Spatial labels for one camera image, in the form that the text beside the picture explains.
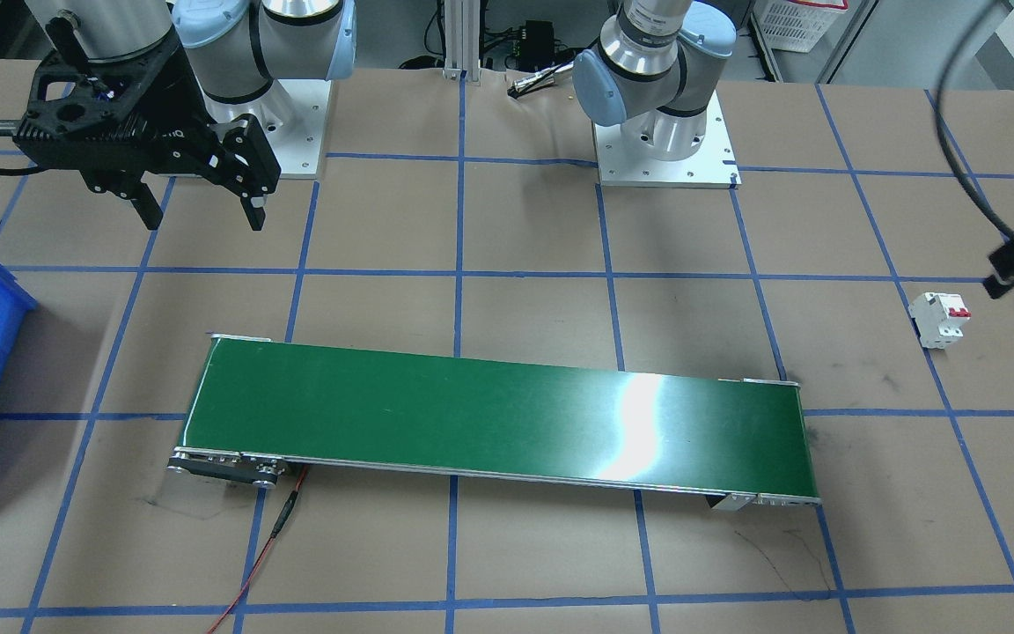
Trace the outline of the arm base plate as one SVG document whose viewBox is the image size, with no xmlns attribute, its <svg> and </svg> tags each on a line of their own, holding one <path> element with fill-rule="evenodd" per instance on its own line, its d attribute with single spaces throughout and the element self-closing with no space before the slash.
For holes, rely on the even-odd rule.
<svg viewBox="0 0 1014 634">
<path fill-rule="evenodd" d="M 251 103 L 226 104 L 205 96 L 209 115 L 220 123 L 254 114 L 264 125 L 281 177 L 314 181 L 325 152 L 327 114 L 333 105 L 334 81 L 282 79 Z"/>
<path fill-rule="evenodd" d="M 719 92 L 690 122 L 652 111 L 620 126 L 595 124 L 594 141 L 603 186 L 727 189 L 743 184 Z"/>
</svg>

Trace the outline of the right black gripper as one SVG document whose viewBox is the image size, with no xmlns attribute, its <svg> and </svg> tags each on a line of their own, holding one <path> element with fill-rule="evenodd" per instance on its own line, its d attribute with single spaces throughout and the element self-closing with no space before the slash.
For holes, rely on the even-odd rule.
<svg viewBox="0 0 1014 634">
<path fill-rule="evenodd" d="M 49 54 L 12 140 L 44 168 L 205 178 L 243 198 L 254 232 L 264 229 L 265 195 L 281 177 L 254 116 L 217 122 L 209 115 L 177 40 L 123 61 L 92 62 L 87 72 Z M 124 198 L 156 232 L 164 212 L 151 188 L 128 185 Z"/>
</svg>

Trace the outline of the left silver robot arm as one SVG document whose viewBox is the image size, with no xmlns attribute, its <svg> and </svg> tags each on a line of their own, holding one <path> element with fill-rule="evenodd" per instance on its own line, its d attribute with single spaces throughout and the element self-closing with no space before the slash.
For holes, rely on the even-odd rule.
<svg viewBox="0 0 1014 634">
<path fill-rule="evenodd" d="M 981 23 L 970 21 L 951 48 L 933 93 L 933 126 L 943 159 L 963 193 L 1003 237 L 991 252 L 983 288 L 991 298 L 1014 288 L 1014 230 L 977 192 L 947 136 L 947 85 L 966 42 Z M 571 80 L 578 104 L 595 126 L 598 145 L 614 129 L 617 156 L 644 162 L 649 173 L 677 165 L 700 151 L 722 69 L 732 56 L 736 29 L 712 5 L 693 1 L 625 1 L 599 37 L 579 53 Z"/>
</svg>

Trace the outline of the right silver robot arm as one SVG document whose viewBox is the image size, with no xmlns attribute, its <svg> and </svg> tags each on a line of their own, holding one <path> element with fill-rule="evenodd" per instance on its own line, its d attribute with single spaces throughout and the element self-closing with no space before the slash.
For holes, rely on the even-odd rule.
<svg viewBox="0 0 1014 634">
<path fill-rule="evenodd" d="M 236 196 L 249 227 L 285 161 L 289 80 L 342 80 L 356 53 L 350 1 L 31 1 L 52 43 L 11 140 L 39 168 L 73 170 L 129 201 L 148 229 L 143 181 L 200 177 Z"/>
</svg>

